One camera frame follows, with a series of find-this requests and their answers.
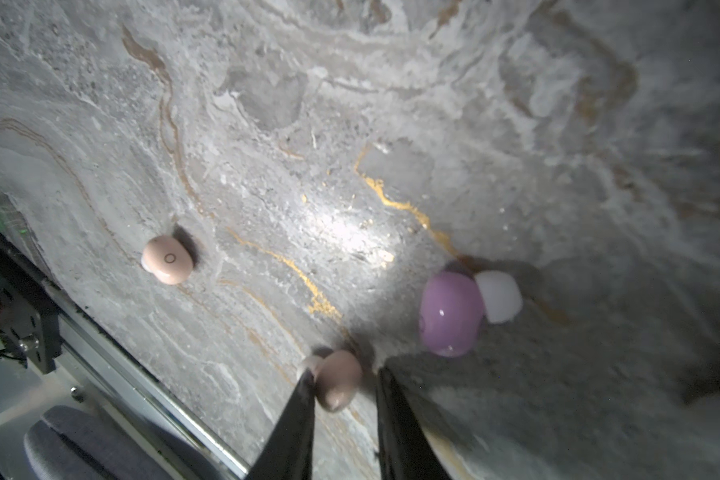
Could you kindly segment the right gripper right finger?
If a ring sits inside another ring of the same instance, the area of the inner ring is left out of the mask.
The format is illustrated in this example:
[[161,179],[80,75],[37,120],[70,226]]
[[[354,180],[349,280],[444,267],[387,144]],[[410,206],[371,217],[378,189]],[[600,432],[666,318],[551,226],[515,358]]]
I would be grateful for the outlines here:
[[377,373],[379,464],[386,480],[451,480],[388,367]]

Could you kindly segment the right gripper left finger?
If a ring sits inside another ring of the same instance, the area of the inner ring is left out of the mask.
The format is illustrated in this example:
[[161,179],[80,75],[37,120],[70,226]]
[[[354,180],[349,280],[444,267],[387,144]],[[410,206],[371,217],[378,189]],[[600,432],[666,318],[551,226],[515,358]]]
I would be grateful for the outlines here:
[[315,432],[315,379],[306,370],[246,480],[310,480]]

